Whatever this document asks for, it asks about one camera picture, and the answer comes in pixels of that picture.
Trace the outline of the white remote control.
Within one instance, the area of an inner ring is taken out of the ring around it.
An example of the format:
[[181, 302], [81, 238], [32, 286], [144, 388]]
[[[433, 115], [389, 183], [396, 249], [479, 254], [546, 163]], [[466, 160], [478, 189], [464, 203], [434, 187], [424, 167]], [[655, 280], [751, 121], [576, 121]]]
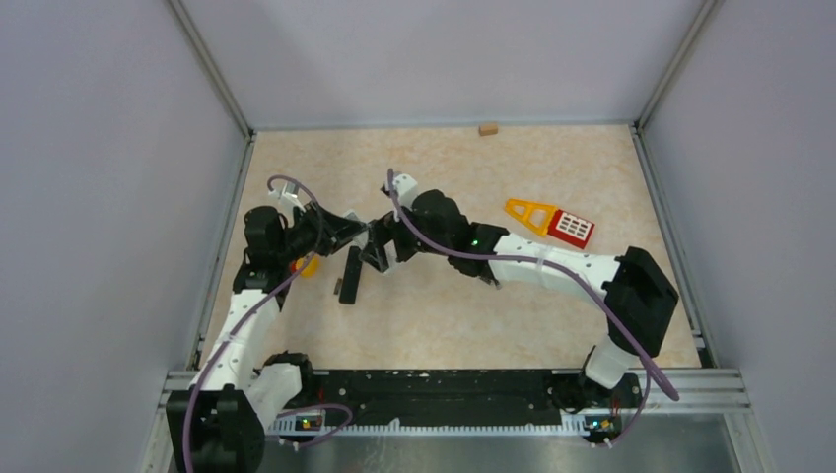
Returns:
[[345, 227], [353, 233], [367, 232], [371, 227], [370, 223], [362, 220], [354, 210], [347, 211], [343, 218], [346, 220]]

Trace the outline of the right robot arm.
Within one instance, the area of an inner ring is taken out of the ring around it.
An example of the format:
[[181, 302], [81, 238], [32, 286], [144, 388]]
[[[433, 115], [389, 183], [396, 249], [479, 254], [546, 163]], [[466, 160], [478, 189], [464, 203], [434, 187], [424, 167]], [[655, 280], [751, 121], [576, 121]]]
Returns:
[[581, 398], [605, 405], [626, 371], [639, 363], [669, 399], [679, 400], [655, 361], [679, 293], [647, 250], [630, 246], [620, 255], [564, 250], [505, 227], [469, 221], [438, 189], [411, 202], [399, 194], [390, 199], [391, 210], [365, 225], [368, 264], [385, 273], [419, 253], [436, 254], [460, 274], [496, 288], [527, 283], [577, 297], [599, 308], [607, 323], [578, 379]]

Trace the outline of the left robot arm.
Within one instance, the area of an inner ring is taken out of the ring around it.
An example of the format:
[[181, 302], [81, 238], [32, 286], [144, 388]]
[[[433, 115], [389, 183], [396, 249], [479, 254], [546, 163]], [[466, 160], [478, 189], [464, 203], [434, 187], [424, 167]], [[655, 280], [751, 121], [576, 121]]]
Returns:
[[260, 365], [266, 331], [310, 258], [338, 252], [367, 227], [315, 202], [294, 208], [291, 219], [270, 206], [244, 215], [246, 247], [224, 325], [204, 366], [166, 403], [178, 471], [256, 471], [283, 408], [312, 402], [316, 382], [299, 366]]

